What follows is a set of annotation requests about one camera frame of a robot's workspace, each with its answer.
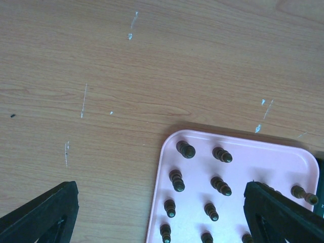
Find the dark chess piece row1 col2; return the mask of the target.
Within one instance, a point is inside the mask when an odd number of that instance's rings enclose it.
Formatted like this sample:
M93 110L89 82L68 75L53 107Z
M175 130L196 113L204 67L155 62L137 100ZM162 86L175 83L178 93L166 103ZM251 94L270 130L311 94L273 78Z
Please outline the dark chess piece row1 col2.
M230 163L233 160L232 155L222 147L215 147L212 154L215 159L224 163Z

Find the dark chess piece row1 col1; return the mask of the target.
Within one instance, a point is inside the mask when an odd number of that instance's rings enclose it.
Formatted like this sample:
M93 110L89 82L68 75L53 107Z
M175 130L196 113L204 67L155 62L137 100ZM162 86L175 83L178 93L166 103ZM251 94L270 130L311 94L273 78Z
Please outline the dark chess piece row1 col1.
M186 159L195 156L195 148L186 141L179 141L176 144L177 151Z

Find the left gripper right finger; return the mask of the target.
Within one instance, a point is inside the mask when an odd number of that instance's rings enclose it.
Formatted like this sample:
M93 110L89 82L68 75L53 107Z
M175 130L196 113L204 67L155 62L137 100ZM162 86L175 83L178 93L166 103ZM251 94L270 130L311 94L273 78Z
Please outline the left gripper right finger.
M251 181L244 191L244 214L254 242L323 242L323 218Z

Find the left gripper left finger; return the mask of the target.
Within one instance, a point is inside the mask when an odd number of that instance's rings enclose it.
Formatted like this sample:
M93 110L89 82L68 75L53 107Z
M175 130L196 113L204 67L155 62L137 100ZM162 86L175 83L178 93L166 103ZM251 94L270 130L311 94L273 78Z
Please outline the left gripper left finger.
M70 242L78 209L76 182L62 182L1 217L1 242Z

